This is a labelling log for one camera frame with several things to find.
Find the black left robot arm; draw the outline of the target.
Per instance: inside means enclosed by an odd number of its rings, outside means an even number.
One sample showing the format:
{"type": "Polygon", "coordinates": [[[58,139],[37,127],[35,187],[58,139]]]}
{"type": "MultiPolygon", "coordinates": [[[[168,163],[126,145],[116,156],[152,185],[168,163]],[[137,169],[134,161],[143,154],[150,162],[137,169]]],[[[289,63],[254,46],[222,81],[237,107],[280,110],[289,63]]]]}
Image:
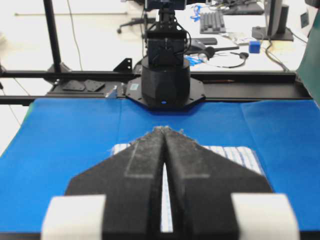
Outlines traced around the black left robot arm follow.
{"type": "Polygon", "coordinates": [[[128,82],[125,96],[155,110],[178,110],[205,99],[204,84],[191,77],[185,53],[191,36],[177,21],[176,10],[188,0],[147,0],[145,10],[158,10],[158,20],[145,29],[147,55],[141,74],[128,82]]]}

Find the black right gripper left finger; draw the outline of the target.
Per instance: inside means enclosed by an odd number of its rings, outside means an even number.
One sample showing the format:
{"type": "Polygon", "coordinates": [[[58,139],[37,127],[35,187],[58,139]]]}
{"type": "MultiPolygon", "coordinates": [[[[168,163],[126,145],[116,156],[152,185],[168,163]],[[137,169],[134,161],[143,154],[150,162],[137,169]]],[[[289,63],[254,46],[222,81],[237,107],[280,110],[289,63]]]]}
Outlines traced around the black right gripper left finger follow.
{"type": "Polygon", "coordinates": [[[165,146],[161,127],[74,176],[50,200],[43,240],[146,240],[160,230],[165,146]]]}

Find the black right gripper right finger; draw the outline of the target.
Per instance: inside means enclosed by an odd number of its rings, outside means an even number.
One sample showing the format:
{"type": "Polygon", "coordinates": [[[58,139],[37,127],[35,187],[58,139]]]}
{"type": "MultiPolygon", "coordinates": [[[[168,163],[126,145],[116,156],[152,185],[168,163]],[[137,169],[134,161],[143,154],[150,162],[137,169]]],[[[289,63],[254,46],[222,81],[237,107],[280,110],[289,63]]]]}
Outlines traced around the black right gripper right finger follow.
{"type": "Polygon", "coordinates": [[[285,194],[267,178],[165,127],[174,233],[180,240],[297,240],[285,194]]]}

